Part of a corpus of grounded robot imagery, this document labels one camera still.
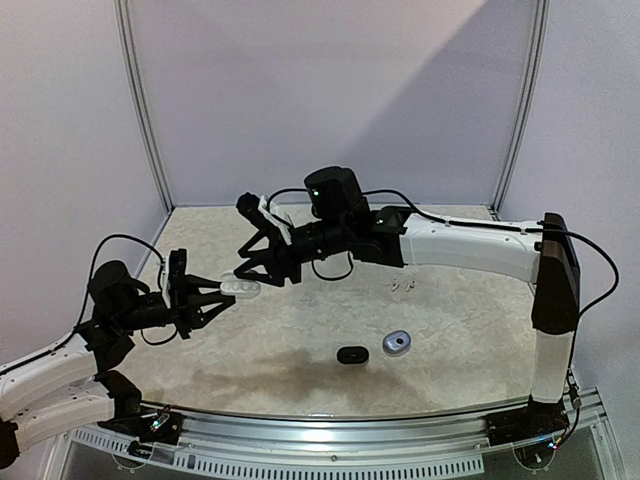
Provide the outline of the white earbud charging case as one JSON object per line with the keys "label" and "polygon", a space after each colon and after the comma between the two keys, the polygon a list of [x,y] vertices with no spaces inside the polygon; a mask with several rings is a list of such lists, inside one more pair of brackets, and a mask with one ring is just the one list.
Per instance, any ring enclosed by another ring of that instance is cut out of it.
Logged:
{"label": "white earbud charging case", "polygon": [[239,279],[233,272],[228,271],[221,276],[219,290],[226,296],[250,300],[261,293],[261,285],[255,281]]}

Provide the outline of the black earbud charging case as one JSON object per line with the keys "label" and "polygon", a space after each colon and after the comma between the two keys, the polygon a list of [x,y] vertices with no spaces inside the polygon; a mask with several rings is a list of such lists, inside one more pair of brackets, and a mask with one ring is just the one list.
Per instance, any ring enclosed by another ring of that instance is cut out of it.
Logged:
{"label": "black earbud charging case", "polygon": [[342,346],[336,352],[336,359],[342,365],[366,365],[370,352],[364,346]]}

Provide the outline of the purple earbud charging case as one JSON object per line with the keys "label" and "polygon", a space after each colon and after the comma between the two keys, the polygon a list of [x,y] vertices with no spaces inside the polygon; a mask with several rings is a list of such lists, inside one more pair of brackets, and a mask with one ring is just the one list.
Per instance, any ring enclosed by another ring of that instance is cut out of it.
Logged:
{"label": "purple earbud charging case", "polygon": [[397,330],[387,334],[382,341],[383,352],[388,356],[401,356],[412,346],[411,335],[405,330]]}

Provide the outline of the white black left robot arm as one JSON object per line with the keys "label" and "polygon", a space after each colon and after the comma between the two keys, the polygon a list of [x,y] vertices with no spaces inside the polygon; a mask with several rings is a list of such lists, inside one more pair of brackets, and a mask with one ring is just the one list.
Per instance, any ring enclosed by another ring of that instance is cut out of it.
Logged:
{"label": "white black left robot arm", "polygon": [[141,442],[177,443],[182,415],[145,408],[141,391],[116,369],[135,347],[134,332],[174,326],[187,339],[255,291],[233,276],[213,281],[188,274],[182,250],[161,269],[156,291],[121,261],[100,266],[88,283],[90,318],[1,368],[1,466],[45,439],[93,423]]}

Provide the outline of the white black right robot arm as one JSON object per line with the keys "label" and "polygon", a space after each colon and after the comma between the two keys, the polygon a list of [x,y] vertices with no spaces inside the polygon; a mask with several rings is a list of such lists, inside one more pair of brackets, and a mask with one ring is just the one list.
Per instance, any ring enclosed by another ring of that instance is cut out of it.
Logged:
{"label": "white black right robot arm", "polygon": [[580,267],[560,215],[519,223],[461,219],[428,213],[409,199],[374,209],[354,171],[340,166],[309,174],[304,190],[314,220],[298,227],[269,197],[245,193],[238,199],[238,212],[257,230],[238,251],[238,278],[276,287],[297,284],[304,264],[349,253],[363,263],[451,267],[533,284],[529,398],[514,419],[495,426],[507,441],[557,430],[570,434],[562,397],[580,317]]}

